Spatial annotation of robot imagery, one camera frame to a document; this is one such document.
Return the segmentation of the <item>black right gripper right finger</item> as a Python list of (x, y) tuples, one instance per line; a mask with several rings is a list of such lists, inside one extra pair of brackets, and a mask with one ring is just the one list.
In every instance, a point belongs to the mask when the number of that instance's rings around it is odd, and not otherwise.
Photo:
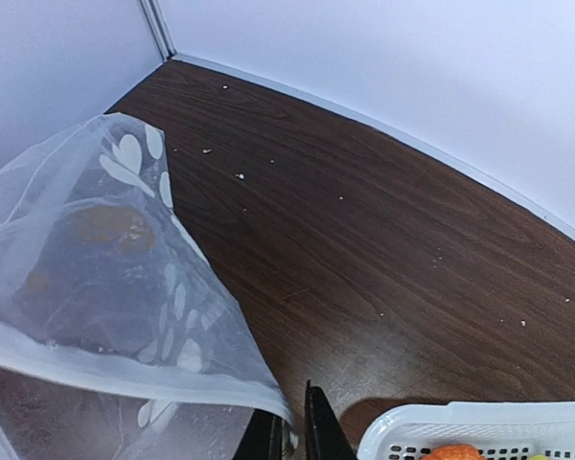
[(305, 442), (308, 460), (357, 460), (321, 387), (307, 381)]

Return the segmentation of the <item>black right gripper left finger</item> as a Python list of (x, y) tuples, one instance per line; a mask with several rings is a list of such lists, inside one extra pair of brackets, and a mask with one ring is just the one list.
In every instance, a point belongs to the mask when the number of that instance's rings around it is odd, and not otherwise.
[(255, 409), (241, 438), (233, 460), (281, 460), (283, 420)]

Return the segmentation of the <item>clear polka dot zip bag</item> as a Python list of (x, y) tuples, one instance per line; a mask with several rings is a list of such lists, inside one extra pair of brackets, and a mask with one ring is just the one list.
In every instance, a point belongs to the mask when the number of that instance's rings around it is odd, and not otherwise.
[(100, 115), (0, 169), (0, 459), (229, 459), (253, 415), (297, 445), (160, 129)]

